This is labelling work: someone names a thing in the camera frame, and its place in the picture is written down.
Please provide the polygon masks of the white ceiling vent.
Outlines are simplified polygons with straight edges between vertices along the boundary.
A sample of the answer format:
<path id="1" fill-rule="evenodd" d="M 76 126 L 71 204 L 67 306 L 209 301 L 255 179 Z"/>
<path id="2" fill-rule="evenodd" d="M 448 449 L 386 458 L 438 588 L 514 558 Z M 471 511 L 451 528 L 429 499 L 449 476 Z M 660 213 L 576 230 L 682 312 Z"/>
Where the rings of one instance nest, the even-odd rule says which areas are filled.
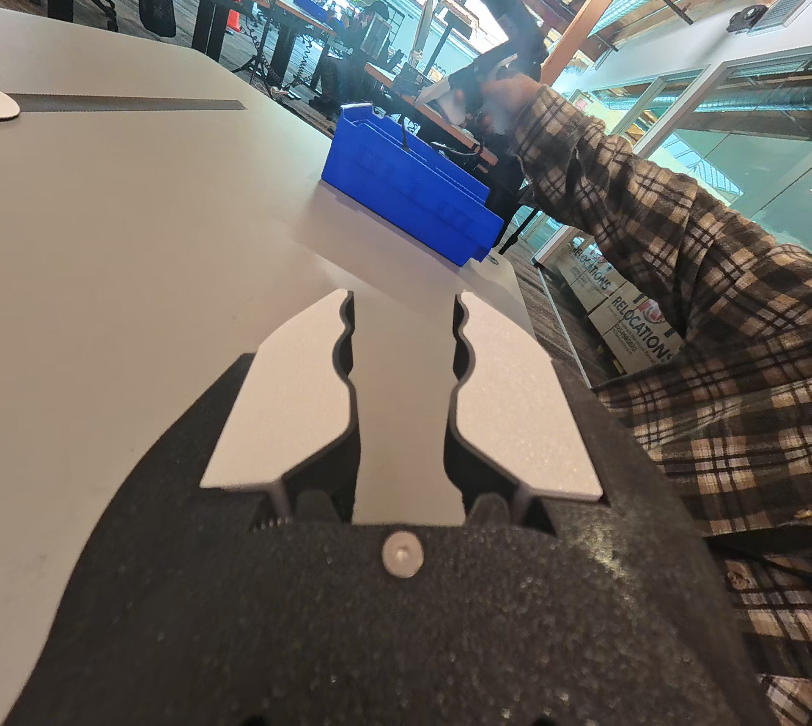
<path id="1" fill-rule="evenodd" d="M 811 0 L 776 0 L 749 30 L 749 33 L 764 33 L 782 30 L 810 8 Z"/>

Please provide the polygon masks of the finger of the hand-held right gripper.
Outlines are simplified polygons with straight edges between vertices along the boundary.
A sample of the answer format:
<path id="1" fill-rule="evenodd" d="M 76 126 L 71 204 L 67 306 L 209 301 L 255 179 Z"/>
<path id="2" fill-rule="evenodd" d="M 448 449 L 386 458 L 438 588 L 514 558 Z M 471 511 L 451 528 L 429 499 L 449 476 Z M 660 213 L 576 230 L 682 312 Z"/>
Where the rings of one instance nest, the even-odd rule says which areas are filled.
<path id="1" fill-rule="evenodd" d="M 472 82 L 452 85 L 441 81 L 425 89 L 415 99 L 415 108 L 436 112 L 445 123 L 465 125 L 472 118 Z"/>

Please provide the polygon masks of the printed cardboard box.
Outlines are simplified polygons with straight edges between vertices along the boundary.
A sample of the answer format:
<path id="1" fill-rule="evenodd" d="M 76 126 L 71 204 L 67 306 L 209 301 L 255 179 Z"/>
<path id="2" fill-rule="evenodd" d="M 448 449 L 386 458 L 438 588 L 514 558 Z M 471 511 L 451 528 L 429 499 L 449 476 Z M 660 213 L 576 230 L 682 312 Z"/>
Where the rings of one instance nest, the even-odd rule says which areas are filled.
<path id="1" fill-rule="evenodd" d="M 626 374 L 670 362 L 683 339 L 658 304 L 626 282 L 587 318 Z"/>
<path id="2" fill-rule="evenodd" d="M 627 284 L 594 240 L 581 234 L 562 241 L 541 266 L 563 281 L 587 314 L 602 306 Z"/>

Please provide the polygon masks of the person's plaid shirt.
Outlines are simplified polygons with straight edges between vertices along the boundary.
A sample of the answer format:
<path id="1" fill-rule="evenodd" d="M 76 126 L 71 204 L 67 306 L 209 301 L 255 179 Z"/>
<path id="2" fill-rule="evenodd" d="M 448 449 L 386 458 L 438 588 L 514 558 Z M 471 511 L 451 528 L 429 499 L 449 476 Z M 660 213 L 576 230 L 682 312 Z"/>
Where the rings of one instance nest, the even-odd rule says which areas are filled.
<path id="1" fill-rule="evenodd" d="M 779 724 L 810 724 L 810 329 L 594 387 L 681 498 Z"/>

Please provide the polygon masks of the blue plastic bin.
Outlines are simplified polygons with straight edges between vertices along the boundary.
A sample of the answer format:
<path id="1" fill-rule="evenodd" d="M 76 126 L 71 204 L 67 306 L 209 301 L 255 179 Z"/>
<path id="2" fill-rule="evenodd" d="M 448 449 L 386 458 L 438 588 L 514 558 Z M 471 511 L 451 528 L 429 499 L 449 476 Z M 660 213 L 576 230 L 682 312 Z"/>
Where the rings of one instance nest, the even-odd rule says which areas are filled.
<path id="1" fill-rule="evenodd" d="M 502 228 L 482 182 L 369 103 L 342 107 L 321 178 L 457 266 Z"/>

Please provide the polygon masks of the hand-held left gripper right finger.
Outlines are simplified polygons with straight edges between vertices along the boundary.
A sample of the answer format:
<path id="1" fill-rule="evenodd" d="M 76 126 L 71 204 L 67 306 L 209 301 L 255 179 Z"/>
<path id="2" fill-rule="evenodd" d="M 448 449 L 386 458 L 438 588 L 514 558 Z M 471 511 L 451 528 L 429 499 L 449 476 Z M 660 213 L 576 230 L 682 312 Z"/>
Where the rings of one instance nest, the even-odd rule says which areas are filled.
<path id="1" fill-rule="evenodd" d="M 455 297 L 444 469 L 464 510 L 523 525 L 543 500 L 596 504 L 604 489 L 551 356 L 473 292 Z"/>

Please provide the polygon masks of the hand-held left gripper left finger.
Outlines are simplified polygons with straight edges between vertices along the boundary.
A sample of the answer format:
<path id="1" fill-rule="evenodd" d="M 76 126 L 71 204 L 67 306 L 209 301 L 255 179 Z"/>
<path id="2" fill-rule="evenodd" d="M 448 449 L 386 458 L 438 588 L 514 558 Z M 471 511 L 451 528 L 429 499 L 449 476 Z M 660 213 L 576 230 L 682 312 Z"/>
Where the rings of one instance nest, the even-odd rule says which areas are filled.
<path id="1" fill-rule="evenodd" d="M 354 293 L 338 288 L 259 345 L 200 479 L 202 490 L 261 494 L 276 521 L 308 505 L 352 522 L 360 468 L 351 381 Z"/>

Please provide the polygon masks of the person's right forearm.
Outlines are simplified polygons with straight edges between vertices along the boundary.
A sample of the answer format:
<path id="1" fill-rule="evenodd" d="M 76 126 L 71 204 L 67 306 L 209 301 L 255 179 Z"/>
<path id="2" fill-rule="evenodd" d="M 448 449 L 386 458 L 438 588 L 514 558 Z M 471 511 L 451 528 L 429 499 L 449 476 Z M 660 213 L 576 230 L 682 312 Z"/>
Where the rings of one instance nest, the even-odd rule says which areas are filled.
<path id="1" fill-rule="evenodd" d="M 543 211 L 593 236 L 693 353 L 743 353 L 809 376 L 808 250 L 636 155 L 548 86 L 508 135 Z"/>

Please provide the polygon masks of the person's right hand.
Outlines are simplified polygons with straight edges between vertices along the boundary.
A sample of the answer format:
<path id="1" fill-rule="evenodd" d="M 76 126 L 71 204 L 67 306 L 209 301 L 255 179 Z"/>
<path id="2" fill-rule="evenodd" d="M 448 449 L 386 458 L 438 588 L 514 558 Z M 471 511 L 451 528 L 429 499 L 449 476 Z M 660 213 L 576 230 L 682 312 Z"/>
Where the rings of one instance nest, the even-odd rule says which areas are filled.
<path id="1" fill-rule="evenodd" d="M 511 132 L 521 112 L 532 104 L 542 88 L 541 83 L 521 73 L 483 81 L 482 107 L 477 117 L 483 135 Z"/>

